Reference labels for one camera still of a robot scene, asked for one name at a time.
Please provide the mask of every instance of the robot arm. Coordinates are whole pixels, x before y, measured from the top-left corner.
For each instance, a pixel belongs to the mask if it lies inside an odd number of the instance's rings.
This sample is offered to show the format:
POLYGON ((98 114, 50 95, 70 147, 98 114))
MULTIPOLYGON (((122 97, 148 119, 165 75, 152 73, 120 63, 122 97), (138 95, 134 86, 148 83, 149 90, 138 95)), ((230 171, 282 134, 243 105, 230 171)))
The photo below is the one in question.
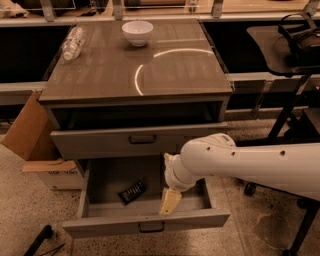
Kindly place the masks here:
POLYGON ((187 142, 180 155, 165 154, 165 162, 169 190, 163 194, 162 215, 178 204, 177 194, 213 175, 320 200, 320 143, 237 147, 230 136, 219 133, 187 142))

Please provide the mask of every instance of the yellow object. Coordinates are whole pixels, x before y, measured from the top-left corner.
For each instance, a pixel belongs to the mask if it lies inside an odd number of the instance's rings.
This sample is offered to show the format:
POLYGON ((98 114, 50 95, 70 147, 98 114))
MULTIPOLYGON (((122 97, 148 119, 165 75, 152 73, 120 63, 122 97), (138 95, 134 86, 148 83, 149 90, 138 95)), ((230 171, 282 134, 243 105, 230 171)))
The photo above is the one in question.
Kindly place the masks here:
POLYGON ((160 215, 168 216, 177 207, 182 198, 182 194, 174 189, 164 188, 162 191, 162 201, 160 206, 160 215))

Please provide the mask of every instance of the floor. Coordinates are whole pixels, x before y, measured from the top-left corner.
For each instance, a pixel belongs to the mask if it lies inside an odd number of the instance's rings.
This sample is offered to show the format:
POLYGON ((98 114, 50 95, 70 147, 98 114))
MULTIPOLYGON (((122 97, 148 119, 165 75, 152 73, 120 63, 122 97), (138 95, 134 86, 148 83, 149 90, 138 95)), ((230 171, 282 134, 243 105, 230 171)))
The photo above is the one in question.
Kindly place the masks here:
MULTIPOLYGON (((258 120, 241 120, 230 114, 227 120, 224 132, 236 141, 264 137, 274 122, 263 114, 258 120)), ((0 140, 9 126, 1 123, 0 140)), ((44 241, 37 255, 65 244, 55 255, 277 256, 291 246, 305 213, 297 207, 296 196, 258 187, 247 197, 245 182, 211 177, 217 208, 231 211, 224 227, 73 240, 61 225, 76 219, 80 191, 49 190, 36 175, 20 171, 23 163, 0 144, 1 256, 23 255, 48 224, 54 236, 44 241)), ((299 256, 319 255, 319 237, 317 216, 299 256)))

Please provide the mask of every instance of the cabinet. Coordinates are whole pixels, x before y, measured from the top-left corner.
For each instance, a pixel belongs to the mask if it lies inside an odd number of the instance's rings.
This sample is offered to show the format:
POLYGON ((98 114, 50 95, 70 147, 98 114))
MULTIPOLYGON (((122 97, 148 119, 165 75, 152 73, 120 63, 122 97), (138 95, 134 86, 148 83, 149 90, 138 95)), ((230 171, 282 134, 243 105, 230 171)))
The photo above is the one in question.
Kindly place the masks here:
POLYGON ((122 35, 124 21, 82 24, 81 55, 59 60, 40 97, 62 157, 85 170, 79 219, 64 223, 73 237, 216 227, 230 214, 203 180, 173 215, 158 215, 162 154, 226 127, 232 90, 196 19, 151 22, 139 48, 122 35), (117 193, 138 179, 146 192, 124 206, 117 193))

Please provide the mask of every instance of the drawer handle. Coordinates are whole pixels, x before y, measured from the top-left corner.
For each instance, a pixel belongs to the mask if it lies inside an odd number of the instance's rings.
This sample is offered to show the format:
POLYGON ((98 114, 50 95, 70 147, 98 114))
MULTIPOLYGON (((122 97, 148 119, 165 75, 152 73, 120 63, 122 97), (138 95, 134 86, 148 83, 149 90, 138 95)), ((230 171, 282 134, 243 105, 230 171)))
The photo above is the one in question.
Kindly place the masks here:
POLYGON ((164 222, 162 221, 161 222, 161 227, 159 229, 147 229, 147 230, 143 230, 142 227, 141 227, 141 223, 139 223, 139 232, 140 233, 158 233, 158 232, 162 232, 165 228, 165 224, 164 222))
POLYGON ((137 136, 129 136, 130 144, 152 144, 157 141, 157 135, 137 135, 137 136))

